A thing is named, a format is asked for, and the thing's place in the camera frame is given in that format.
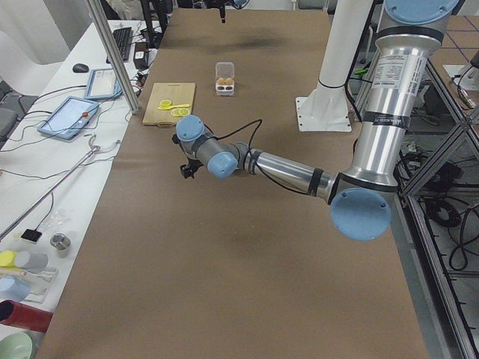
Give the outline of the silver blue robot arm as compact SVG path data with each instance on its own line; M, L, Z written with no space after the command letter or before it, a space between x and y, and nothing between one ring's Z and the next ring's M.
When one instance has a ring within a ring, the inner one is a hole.
M189 162L184 177L199 167L224 179L235 170L263 174L280 186L320 197L330 206L335 227L345 236L367 241L381 236L391 221L390 203L397 190L393 172L427 59L441 45L455 1L385 1L373 73L352 164L329 174L254 149L223 144L195 115L183 117L173 142Z

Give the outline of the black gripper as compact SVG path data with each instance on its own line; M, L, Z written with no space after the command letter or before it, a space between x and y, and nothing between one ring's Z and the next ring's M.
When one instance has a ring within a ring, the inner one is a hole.
M188 159L188 163L180 166L180 172L184 179L195 178L195 173L202 167L202 163L196 159Z

